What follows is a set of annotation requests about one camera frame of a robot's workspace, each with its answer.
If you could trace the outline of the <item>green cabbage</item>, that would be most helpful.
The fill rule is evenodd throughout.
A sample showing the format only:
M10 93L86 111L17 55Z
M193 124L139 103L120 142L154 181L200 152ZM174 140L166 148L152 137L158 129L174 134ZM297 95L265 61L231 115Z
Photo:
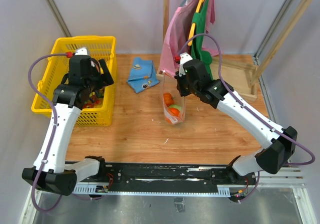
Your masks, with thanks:
M177 109L177 110L179 110L179 111L181 111L181 109L182 109L182 107L181 107L181 106L176 105L176 104L172 104L172 105L170 105L170 106L169 106L169 108L175 108L175 109Z

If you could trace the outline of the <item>clear zip bag orange zipper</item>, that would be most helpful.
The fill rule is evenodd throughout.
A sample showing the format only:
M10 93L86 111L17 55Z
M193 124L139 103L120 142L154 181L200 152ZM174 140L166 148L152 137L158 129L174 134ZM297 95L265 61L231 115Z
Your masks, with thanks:
M186 115L186 99L177 90L177 80L166 71L163 72L160 90L165 120L171 125L183 123Z

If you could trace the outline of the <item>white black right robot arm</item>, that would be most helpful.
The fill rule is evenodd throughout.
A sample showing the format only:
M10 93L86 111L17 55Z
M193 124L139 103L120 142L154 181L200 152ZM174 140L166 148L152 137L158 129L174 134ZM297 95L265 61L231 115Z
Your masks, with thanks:
M260 150L239 155L229 163L226 172L229 182L237 184L245 175L256 171L276 174L294 154L297 131L291 126L283 128L267 119L243 100L227 82L213 80L202 61L181 57L175 79L181 96L193 94L227 114L260 144Z

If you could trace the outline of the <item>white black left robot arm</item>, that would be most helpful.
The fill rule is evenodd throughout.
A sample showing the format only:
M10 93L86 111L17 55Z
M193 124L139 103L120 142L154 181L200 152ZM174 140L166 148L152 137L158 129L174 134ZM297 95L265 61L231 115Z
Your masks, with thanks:
M70 166L66 166L65 157L73 128L90 93L114 83L104 59L72 54L68 65L68 73L48 101L52 114L40 153L33 166L22 171L23 180L33 190L64 196L70 195L76 184L88 177L100 182L107 176L103 157L86 156Z

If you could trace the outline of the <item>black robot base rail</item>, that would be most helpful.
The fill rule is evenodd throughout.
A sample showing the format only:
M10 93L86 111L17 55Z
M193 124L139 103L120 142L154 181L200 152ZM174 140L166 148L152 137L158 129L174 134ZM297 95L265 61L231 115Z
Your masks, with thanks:
M101 199L108 195L226 197L240 202L258 181L255 173L232 176L226 165L106 163L102 180L87 177L73 195Z

